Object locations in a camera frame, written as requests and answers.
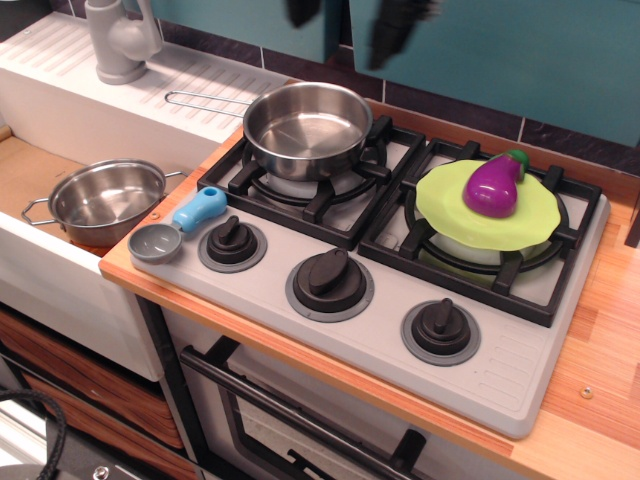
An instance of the stainless steel pan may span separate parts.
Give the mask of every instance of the stainless steel pan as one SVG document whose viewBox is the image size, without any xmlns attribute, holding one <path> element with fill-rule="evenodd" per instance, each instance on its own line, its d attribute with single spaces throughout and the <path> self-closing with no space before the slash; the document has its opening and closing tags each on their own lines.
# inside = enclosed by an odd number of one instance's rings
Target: stainless steel pan
<svg viewBox="0 0 640 480">
<path fill-rule="evenodd" d="M 244 114 L 183 102 L 176 95 L 249 105 Z M 253 102 L 173 90 L 169 103 L 243 117 L 244 135 L 258 164 L 287 180 L 319 181 L 350 170 L 360 159 L 373 122 L 367 102 L 349 89 L 301 82 Z"/>
<path fill-rule="evenodd" d="M 59 223 L 75 243 L 90 247 L 113 247 L 153 210 L 162 197 L 166 178 L 144 160 L 119 158 L 94 163 L 58 183 L 48 198 L 33 200 L 22 211 L 30 225 Z M 48 202 L 51 220 L 33 221 L 29 210 Z"/>
</svg>

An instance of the pan handle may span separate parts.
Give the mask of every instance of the pan handle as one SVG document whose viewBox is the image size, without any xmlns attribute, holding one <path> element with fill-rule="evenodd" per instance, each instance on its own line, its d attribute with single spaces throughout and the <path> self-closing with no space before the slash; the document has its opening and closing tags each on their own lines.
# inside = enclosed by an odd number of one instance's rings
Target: pan handle
<svg viewBox="0 0 640 480">
<path fill-rule="evenodd" d="M 183 177 L 188 177 L 189 176 L 189 174 L 185 173 L 185 172 L 171 172 L 171 173 L 165 173 L 164 174 L 164 178 L 176 177 L 178 175 L 182 175 Z"/>
<path fill-rule="evenodd" d="M 31 210 L 31 208 L 32 208 L 36 203 L 42 203 L 42 202 L 46 202 L 46 201 L 48 201 L 48 200 L 49 200 L 48 198 L 39 198 L 39 199 L 37 199 L 37 200 L 32 200 L 31 202 L 29 202 L 29 205 L 27 205 L 27 208 L 25 208 L 25 209 L 22 211 L 22 218 L 24 218 L 24 219 L 25 219 L 25 221 L 26 221 L 29 225 L 34 226 L 34 227 L 35 227 L 36 225 L 48 225 L 49 223 L 56 223 L 56 221 L 55 221 L 55 220 L 53 220 L 53 219 L 51 219 L 51 220 L 42 220 L 42 221 L 39 221 L 39 222 L 34 222 L 34 221 L 33 221 L 33 220 L 31 220 L 29 217 L 27 217 L 27 212 L 28 212 L 29 210 Z"/>
<path fill-rule="evenodd" d="M 173 103 L 175 105 L 182 105 L 183 107 L 199 108 L 200 110 L 206 110 L 207 112 L 224 113 L 225 115 L 231 115 L 233 117 L 239 117 L 239 118 L 244 117 L 244 113 L 228 112 L 226 110 L 220 110 L 218 108 L 205 107 L 204 105 L 196 105 L 195 103 L 180 102 L 178 100 L 173 100 L 171 98 L 174 95 L 187 95 L 189 97 L 206 98 L 206 99 L 209 99 L 209 100 L 222 100 L 222 101 L 229 102 L 229 103 L 240 103 L 242 105 L 251 105 L 253 103 L 252 100 L 237 100 L 235 98 L 217 97 L 217 96 L 214 96 L 214 95 L 206 95 L 204 93 L 186 92 L 184 90 L 171 90 L 169 93 L 167 93 L 164 96 L 164 100 L 167 103 Z"/>
</svg>

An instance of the wooden countertop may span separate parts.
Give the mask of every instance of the wooden countertop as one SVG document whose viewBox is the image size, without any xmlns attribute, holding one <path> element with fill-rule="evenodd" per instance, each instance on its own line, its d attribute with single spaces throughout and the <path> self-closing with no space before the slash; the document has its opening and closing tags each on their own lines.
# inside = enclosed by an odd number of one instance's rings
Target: wooden countertop
<svg viewBox="0 0 640 480">
<path fill-rule="evenodd" d="M 536 167 L 550 164 L 600 185 L 612 211 L 575 318 L 531 434 L 512 440 L 411 393 L 136 270 L 126 239 L 100 262 L 103 275 L 134 293 L 276 357 L 406 421 L 533 478 L 640 478 L 640 250 L 624 245 L 640 179 L 553 152 L 517 144 L 430 117 L 372 104 L 376 117 L 428 138 L 480 141 L 498 153 L 526 150 Z M 236 132 L 141 225 L 170 212 L 241 137 Z M 589 395 L 582 395 L 590 388 Z"/>
</svg>

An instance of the screw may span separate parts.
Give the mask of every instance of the screw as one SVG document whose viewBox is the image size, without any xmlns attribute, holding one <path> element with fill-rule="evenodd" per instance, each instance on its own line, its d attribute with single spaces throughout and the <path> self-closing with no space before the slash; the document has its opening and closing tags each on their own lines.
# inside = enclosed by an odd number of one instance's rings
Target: screw
<svg viewBox="0 0 640 480">
<path fill-rule="evenodd" d="M 591 398 L 593 398 L 593 390 L 591 389 L 591 387 L 584 387 L 582 390 L 580 390 L 580 396 L 582 398 L 590 400 Z"/>
<path fill-rule="evenodd" d="M 93 472 L 93 480 L 107 480 L 109 478 L 109 469 L 107 467 L 98 467 Z"/>
</svg>

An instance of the oven handle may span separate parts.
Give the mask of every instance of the oven handle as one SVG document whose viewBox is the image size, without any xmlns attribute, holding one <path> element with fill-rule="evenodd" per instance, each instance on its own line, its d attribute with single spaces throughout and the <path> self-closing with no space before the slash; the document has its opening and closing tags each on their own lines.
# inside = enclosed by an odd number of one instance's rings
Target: oven handle
<svg viewBox="0 0 640 480">
<path fill-rule="evenodd" d="M 189 345 L 180 353 L 180 362 L 281 422 L 296 427 L 331 446 L 339 453 L 355 460 L 376 474 L 384 476 L 384 478 L 419 480 L 410 472 L 427 442 L 420 433 L 411 429 L 407 430 L 391 457 L 390 461 L 394 465 L 392 466 L 380 456 L 356 444 L 348 437 L 323 425 L 300 409 L 228 369 L 225 363 L 238 346 L 238 342 L 224 336 L 205 355 Z"/>
</svg>

